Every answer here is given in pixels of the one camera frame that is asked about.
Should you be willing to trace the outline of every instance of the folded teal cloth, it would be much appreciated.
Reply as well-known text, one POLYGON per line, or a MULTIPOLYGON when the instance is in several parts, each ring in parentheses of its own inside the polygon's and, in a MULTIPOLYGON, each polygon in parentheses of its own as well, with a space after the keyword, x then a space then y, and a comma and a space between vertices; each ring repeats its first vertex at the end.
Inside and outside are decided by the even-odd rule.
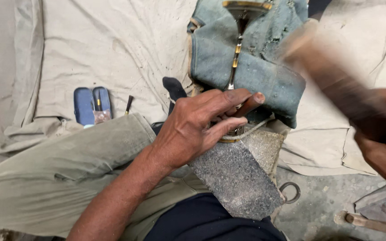
MULTIPOLYGON (((262 121, 274 113, 277 119, 295 128, 297 107, 306 83, 275 58, 282 39, 306 21, 307 4, 306 0, 270 2, 271 10, 245 30, 235 88, 262 92, 266 97, 263 106, 247 116, 249 120, 262 121)), ((187 31, 191 33, 190 77, 223 90, 230 77, 238 29, 222 0, 198 0, 187 31)))

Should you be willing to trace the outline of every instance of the rope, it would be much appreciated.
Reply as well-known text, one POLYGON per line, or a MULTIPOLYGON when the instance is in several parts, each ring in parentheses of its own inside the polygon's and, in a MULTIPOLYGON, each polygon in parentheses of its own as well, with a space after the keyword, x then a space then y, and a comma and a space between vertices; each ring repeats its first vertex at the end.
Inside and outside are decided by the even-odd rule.
POLYGON ((260 123, 258 123, 255 127, 251 128, 249 131, 245 132, 244 134, 242 135, 237 135, 237 136, 223 136, 222 139, 223 140, 239 140, 239 139, 242 139, 244 138, 245 136, 251 134, 253 131, 255 131, 256 129, 258 129, 260 126, 264 125, 266 122, 268 122, 269 120, 271 120, 271 118, 268 118, 260 123))

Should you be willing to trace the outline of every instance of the floor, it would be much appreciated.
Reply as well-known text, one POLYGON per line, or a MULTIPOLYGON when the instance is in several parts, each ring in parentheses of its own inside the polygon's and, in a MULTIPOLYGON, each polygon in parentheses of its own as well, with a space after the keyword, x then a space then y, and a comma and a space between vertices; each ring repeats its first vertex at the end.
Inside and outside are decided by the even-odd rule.
MULTIPOLYGON (((16 109, 16 99, 12 97, 14 25, 14 1, 0 0, 0 129, 10 125, 16 109)), ((275 221, 292 241, 346 240, 344 237, 347 236, 370 241, 386 240, 384 233, 334 222, 339 211, 352 210, 354 201, 385 185, 382 178, 365 175, 310 177, 278 168, 277 180, 279 186, 293 181, 302 190, 300 199, 294 204, 284 205, 275 221)))
MULTIPOLYGON (((386 234, 350 223, 336 224, 335 216, 342 210, 354 212, 353 203, 364 195, 386 185, 381 177, 361 174, 336 176, 303 176, 278 168, 277 183, 292 181, 299 185, 301 196, 285 204, 275 219, 277 228, 291 241, 345 241, 354 237, 364 241, 386 241, 386 234)), ((287 194, 294 196, 294 188, 287 194)))

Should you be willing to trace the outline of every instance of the green cloth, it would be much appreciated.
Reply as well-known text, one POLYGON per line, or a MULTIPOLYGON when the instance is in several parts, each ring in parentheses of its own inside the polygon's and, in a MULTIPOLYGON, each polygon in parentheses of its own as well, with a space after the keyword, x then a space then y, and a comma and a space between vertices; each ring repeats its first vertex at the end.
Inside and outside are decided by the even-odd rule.
MULTIPOLYGON (((0 228, 67 237, 89 202, 155 134, 130 114, 46 141, 0 163, 0 228)), ((175 203, 209 192, 191 173, 165 178, 132 215, 121 240, 143 240, 175 203)))
MULTIPOLYGON (((308 11, 305 0, 271 3, 271 10, 245 30, 235 88, 262 92, 266 97, 259 113, 262 115, 250 116, 250 120, 262 121, 273 112, 277 119, 295 128, 305 81, 275 58, 281 40, 306 21, 308 11)), ((191 33, 189 75, 196 82, 223 90, 229 81, 238 36, 233 16, 222 7, 222 0, 199 0, 187 31, 191 33)))

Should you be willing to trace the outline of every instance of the trouser leg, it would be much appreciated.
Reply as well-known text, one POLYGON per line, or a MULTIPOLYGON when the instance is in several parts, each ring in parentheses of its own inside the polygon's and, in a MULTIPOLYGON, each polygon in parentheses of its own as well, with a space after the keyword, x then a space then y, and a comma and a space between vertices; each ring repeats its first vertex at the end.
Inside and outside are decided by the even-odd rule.
MULTIPOLYGON (((115 169, 154 138, 145 119, 130 114, 48 140, 0 163, 0 228, 66 237, 89 202, 118 176, 115 169)), ((201 183, 197 188, 207 191, 201 183)), ((150 230, 148 221, 158 218, 153 214, 196 193, 183 179, 164 180, 132 216, 126 239, 150 230)))

